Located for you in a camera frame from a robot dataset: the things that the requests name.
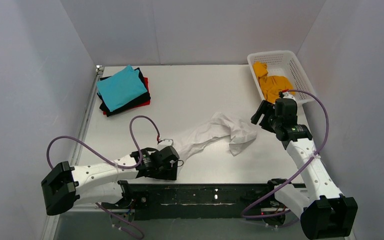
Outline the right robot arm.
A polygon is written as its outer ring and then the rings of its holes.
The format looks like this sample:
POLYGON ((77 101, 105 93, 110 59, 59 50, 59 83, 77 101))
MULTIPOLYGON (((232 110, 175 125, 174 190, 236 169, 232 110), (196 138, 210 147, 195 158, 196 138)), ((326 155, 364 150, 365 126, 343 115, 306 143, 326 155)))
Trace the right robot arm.
POLYGON ((310 240, 348 237, 358 205, 334 184, 319 159, 308 127, 298 123, 297 103, 293 98, 279 98, 275 103, 263 100, 251 117, 251 123, 272 132, 293 159, 304 181, 307 194, 286 180, 272 193, 300 220, 310 240))

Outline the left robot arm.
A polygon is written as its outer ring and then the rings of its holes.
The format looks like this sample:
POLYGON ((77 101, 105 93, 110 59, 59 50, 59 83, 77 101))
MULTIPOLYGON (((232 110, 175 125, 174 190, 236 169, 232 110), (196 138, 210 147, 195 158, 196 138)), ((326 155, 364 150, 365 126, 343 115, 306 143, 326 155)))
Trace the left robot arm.
POLYGON ((152 178, 175 181, 180 157, 173 146, 147 147, 110 163, 70 166, 58 163, 41 181, 47 215, 67 212, 75 205, 133 200, 128 181, 152 178))

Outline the white t-shirt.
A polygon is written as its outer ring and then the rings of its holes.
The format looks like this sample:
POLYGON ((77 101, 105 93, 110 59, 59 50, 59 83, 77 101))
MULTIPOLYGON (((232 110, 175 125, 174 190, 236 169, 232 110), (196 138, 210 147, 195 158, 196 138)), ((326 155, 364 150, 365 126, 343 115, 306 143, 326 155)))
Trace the white t-shirt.
POLYGON ((187 161, 209 144, 226 138, 230 140, 228 148, 231 155, 237 156, 257 138, 257 132, 234 114, 216 112, 207 122, 179 134, 173 140, 180 159, 187 161))

